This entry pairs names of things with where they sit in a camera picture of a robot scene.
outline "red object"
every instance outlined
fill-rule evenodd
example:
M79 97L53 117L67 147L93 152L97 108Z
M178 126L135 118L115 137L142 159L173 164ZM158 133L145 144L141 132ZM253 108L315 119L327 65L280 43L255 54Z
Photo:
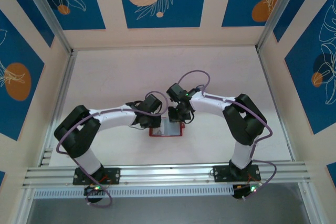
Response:
M167 136L182 136L182 129L185 128L184 123L180 123L180 134L179 135L155 135L153 134L153 128L149 129L149 136L153 136L153 137L167 137Z

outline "white table surface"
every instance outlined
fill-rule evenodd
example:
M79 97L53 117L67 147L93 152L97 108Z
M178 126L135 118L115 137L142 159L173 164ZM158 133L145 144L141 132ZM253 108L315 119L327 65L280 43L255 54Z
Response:
M194 69L211 75L206 92L226 97L245 93L264 114L274 135L258 144L255 159L291 160L254 46L79 51L61 120L77 105L107 109L143 100L151 90L165 93L184 73ZM189 90L206 80L202 73L194 73L187 76L181 86ZM181 137L149 137L148 129L139 131L121 126L97 134L91 148L103 165L229 161L235 140L225 120L206 113L196 112L195 116ZM54 148L49 165L74 166L74 163L68 156L56 153Z

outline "aluminum rail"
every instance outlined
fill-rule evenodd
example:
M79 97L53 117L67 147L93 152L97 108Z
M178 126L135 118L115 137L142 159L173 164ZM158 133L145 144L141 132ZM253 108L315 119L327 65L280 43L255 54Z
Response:
M274 168L264 163L259 166L261 182L266 181ZM310 176L304 162L274 162L277 173L271 183L310 182ZM182 165L138 165L106 166L121 168L120 183L114 186L190 186L218 185L211 175L212 167L222 164L182 164ZM29 168L23 188L60 188L83 187L72 184L75 167L32 167ZM242 182L222 183L241 184Z

